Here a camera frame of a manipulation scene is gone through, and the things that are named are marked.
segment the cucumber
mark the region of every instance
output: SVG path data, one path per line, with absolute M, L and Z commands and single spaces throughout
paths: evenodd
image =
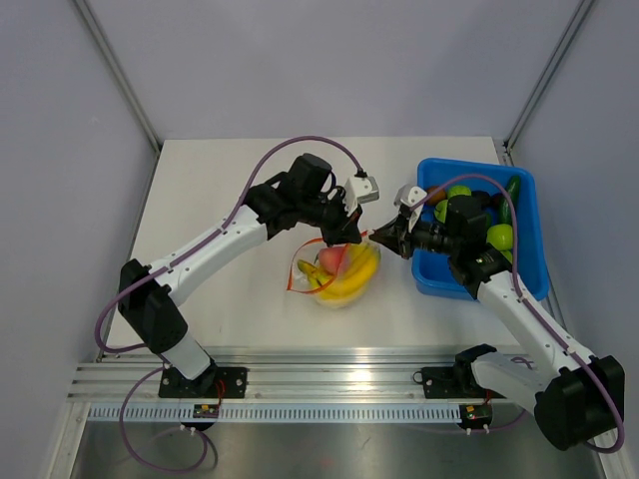
M 508 180 L 508 184 L 506 185 L 506 191 L 510 195 L 512 203 L 515 206 L 515 210 L 517 211 L 517 201 L 519 200 L 519 192 L 521 191 L 521 177 L 518 175 L 510 177 L 510 180 Z M 502 198 L 499 201 L 497 215 L 499 216 L 499 222 L 501 224 L 512 225 L 512 211 L 508 207 L 506 198 Z

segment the white wall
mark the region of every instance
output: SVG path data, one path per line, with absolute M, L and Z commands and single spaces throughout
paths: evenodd
M 639 3 L 599 2 L 515 146 L 537 181 L 546 254 L 576 335 L 626 370 L 639 457 Z
M 503 138 L 577 0 L 91 0 L 161 137 Z
M 0 475 L 33 479 L 153 157 L 68 2 L 4 2 L 0 65 Z

